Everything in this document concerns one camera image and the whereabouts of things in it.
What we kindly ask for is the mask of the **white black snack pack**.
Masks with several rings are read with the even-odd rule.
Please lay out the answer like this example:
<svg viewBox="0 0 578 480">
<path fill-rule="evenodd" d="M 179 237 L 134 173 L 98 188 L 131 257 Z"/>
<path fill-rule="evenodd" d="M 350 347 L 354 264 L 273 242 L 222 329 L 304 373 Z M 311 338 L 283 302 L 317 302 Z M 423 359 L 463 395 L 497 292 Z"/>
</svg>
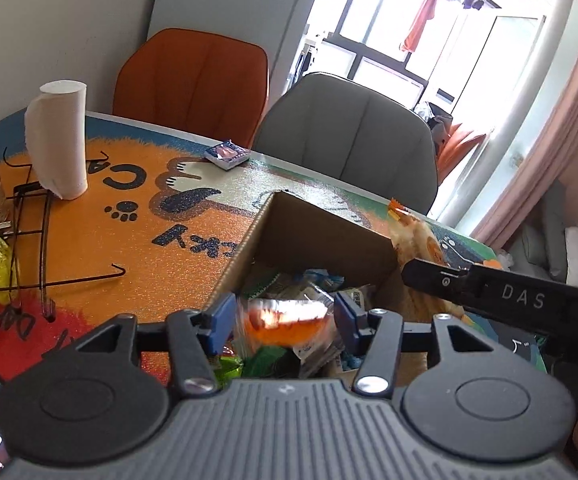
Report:
<svg viewBox="0 0 578 480">
<path fill-rule="evenodd" d="M 298 378 L 315 376 L 324 366 L 335 360 L 344 348 L 344 342 L 336 328 L 336 321 L 330 313 L 325 327 L 312 340 L 293 348 L 294 354 L 301 361 Z"/>
</svg>

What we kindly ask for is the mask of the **grey sofa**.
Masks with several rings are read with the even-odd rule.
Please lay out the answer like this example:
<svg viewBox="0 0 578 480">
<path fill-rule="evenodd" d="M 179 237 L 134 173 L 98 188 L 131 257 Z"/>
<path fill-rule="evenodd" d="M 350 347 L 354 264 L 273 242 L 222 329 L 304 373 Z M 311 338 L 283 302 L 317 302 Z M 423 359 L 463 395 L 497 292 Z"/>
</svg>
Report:
<svg viewBox="0 0 578 480">
<path fill-rule="evenodd" d="M 565 198 L 564 186 L 554 182 L 513 234 L 507 246 L 511 270 L 566 284 Z"/>
</svg>

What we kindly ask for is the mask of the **red hanging garment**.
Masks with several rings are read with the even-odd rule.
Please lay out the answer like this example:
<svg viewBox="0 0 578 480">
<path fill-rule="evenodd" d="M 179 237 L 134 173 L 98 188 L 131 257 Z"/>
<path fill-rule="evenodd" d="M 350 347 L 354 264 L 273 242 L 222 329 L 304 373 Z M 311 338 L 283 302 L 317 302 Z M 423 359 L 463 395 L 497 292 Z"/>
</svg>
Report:
<svg viewBox="0 0 578 480">
<path fill-rule="evenodd" d="M 435 7 L 438 0 L 423 0 L 414 21 L 412 22 L 408 35 L 400 45 L 400 50 L 407 53 L 414 53 L 426 28 L 426 22 L 434 18 Z"/>
</svg>

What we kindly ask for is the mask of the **black grey backpack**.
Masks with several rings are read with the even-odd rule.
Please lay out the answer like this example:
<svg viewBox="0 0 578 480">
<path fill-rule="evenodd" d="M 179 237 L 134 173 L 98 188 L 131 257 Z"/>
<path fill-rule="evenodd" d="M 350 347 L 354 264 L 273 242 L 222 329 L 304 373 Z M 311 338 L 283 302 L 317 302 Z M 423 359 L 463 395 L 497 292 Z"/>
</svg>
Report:
<svg viewBox="0 0 578 480">
<path fill-rule="evenodd" d="M 434 103 L 421 103 L 416 114 L 426 123 L 431 131 L 435 154 L 441 154 L 452 133 L 453 116 Z"/>
</svg>

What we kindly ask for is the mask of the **green snack packet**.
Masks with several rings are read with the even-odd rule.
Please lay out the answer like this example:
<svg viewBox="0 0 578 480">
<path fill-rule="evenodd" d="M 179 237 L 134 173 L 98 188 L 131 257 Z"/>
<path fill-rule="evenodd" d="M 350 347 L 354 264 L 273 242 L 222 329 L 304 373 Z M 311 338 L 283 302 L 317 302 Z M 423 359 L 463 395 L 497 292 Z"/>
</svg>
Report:
<svg viewBox="0 0 578 480">
<path fill-rule="evenodd" d="M 281 360 L 287 350 L 277 346 L 263 346 L 249 358 L 237 356 L 233 351 L 223 353 L 213 362 L 213 370 L 220 388 L 238 378 L 273 378 L 279 375 Z"/>
</svg>

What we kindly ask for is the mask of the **white paper towel roll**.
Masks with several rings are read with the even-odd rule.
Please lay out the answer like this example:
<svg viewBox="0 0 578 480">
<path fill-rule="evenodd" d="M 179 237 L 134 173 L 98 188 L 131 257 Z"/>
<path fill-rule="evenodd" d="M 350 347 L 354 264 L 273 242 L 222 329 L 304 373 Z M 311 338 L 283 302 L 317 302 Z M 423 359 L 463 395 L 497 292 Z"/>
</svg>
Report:
<svg viewBox="0 0 578 480">
<path fill-rule="evenodd" d="M 60 200 L 88 189 L 86 169 L 87 84 L 56 80 L 43 84 L 24 114 L 25 145 L 39 184 Z"/>
</svg>

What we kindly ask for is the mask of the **orange snack packet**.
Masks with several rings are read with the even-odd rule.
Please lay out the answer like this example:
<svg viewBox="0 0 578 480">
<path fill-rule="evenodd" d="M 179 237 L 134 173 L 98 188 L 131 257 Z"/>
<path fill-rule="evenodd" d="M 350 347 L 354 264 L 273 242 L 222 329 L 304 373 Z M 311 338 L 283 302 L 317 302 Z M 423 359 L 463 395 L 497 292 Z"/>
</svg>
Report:
<svg viewBox="0 0 578 480">
<path fill-rule="evenodd" d="M 332 309 L 322 301 L 239 299 L 232 345 L 242 358 L 262 347 L 280 347 L 304 360 L 335 339 Z"/>
</svg>

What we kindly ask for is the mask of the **colourful cat table mat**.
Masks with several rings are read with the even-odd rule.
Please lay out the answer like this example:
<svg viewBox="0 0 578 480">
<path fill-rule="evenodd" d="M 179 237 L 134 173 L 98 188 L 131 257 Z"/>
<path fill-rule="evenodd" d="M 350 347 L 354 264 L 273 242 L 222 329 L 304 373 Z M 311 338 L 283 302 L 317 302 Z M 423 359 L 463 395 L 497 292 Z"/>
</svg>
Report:
<svg viewBox="0 0 578 480">
<path fill-rule="evenodd" d="M 100 115 L 86 134 L 87 192 L 21 203 L 24 307 L 0 329 L 3 378 L 120 312 L 149 322 L 202 307 L 273 192 L 388 229 L 384 200 L 310 170 L 257 156 L 223 171 L 203 159 L 198 136 Z"/>
</svg>

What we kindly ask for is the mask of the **brown cardboard box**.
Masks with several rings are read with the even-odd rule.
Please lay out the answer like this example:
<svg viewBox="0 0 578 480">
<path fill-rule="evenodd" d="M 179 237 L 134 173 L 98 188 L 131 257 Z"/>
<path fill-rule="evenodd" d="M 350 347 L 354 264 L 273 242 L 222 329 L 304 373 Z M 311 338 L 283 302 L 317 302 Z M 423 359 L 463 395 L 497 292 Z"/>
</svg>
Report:
<svg viewBox="0 0 578 480">
<path fill-rule="evenodd" d="M 358 299 L 362 310 L 400 313 L 405 285 L 390 233 L 377 234 L 285 192 L 266 200 L 210 298 L 233 292 L 238 302 L 292 300 L 287 290 L 307 269 L 343 276 L 345 283 L 336 292 Z M 325 302 L 332 314 L 336 292 Z M 301 361 L 286 350 L 273 378 L 298 378 Z"/>
</svg>

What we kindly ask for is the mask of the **beige bread snack pack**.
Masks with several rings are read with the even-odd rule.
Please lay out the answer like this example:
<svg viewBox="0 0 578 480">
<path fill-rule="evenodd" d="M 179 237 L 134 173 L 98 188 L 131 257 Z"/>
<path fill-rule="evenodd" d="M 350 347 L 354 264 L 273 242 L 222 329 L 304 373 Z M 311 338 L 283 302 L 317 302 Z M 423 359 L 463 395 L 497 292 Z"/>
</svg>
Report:
<svg viewBox="0 0 578 480">
<path fill-rule="evenodd" d="M 404 276 L 404 265 L 415 258 L 446 266 L 441 246 L 426 222 L 397 200 L 389 202 L 388 226 L 400 266 L 400 276 Z M 464 316 L 463 307 L 424 292 L 417 292 L 408 286 L 404 287 L 404 299 L 397 311 L 407 322 L 429 323 L 434 314 L 440 313 L 447 313 L 455 318 Z"/>
</svg>

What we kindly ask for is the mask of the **orange dining chair far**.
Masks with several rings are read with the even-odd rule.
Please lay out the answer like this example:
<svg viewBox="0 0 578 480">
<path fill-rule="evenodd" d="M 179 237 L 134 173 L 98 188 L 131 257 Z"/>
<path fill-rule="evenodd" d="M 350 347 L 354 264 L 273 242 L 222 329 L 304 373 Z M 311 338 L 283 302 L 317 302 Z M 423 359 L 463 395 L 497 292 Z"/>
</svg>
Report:
<svg viewBox="0 0 578 480">
<path fill-rule="evenodd" d="M 477 132 L 463 124 L 451 125 L 448 140 L 436 158 L 438 184 L 441 184 L 458 164 L 486 140 L 487 134 Z"/>
</svg>

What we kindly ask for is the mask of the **grey upholstered chair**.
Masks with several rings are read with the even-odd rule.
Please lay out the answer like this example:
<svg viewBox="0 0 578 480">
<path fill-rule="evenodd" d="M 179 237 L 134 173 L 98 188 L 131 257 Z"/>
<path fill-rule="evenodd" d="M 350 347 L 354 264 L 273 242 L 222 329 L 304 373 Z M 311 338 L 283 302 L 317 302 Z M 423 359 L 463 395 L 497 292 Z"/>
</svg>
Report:
<svg viewBox="0 0 578 480">
<path fill-rule="evenodd" d="M 427 214 L 438 192 L 435 145 L 415 113 L 361 84 L 304 76 L 265 115 L 253 149 Z"/>
</svg>

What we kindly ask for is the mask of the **orange chair by wall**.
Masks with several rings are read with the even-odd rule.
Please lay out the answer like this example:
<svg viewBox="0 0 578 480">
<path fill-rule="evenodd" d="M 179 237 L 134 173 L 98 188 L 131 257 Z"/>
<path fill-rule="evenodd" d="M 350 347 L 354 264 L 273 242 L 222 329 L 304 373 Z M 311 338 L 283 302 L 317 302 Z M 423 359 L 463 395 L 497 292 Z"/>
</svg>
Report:
<svg viewBox="0 0 578 480">
<path fill-rule="evenodd" d="M 112 114 L 248 148 L 267 99 L 263 48 L 212 32 L 167 28 L 120 69 Z"/>
</svg>

